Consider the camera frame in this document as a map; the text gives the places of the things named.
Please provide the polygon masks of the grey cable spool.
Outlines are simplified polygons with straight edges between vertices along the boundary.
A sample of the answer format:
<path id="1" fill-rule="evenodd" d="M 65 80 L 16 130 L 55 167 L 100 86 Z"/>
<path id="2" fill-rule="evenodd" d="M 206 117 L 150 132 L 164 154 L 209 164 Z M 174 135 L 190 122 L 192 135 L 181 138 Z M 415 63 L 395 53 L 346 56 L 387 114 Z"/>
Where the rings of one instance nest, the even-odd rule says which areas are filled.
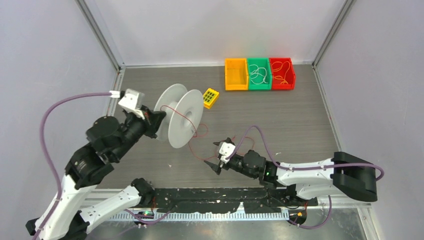
<path id="1" fill-rule="evenodd" d="M 162 93 L 154 110 L 166 112 L 156 139 L 179 149 L 196 135 L 203 116 L 203 94 L 198 89 L 187 90 L 183 84 L 176 83 Z"/>

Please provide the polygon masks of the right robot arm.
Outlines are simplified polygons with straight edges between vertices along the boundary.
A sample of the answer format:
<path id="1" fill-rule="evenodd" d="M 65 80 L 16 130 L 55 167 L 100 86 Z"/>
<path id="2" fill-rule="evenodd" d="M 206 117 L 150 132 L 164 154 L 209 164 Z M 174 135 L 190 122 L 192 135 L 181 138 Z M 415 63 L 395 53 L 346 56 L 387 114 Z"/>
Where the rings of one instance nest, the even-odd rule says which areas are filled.
<path id="1" fill-rule="evenodd" d="M 285 163 L 267 160 L 254 150 L 244 155 L 235 153 L 230 139 L 215 142 L 217 164 L 205 163 L 219 175 L 233 170 L 258 180 L 267 189 L 286 187 L 285 198 L 291 205 L 321 196 L 345 195 L 353 200 L 372 203 L 378 199 L 377 166 L 343 151 L 333 157 L 307 163 Z"/>

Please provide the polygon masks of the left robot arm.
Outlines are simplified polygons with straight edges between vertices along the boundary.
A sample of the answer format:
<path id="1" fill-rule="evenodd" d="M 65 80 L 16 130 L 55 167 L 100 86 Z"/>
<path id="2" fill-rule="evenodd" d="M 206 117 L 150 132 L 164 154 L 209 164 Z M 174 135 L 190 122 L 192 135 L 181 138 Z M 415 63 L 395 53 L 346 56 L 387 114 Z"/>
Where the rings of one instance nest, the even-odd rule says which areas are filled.
<path id="1" fill-rule="evenodd" d="M 155 189 L 145 179 L 137 178 L 116 195 L 96 205 L 82 207 L 86 197 L 141 137 L 157 137 L 166 113 L 143 106 L 141 114 L 138 117 L 127 113 L 124 122 L 113 116 L 103 116 L 86 131 L 88 142 L 70 158 L 47 210 L 25 225 L 34 239 L 84 240 L 98 225 L 119 212 L 153 204 Z"/>

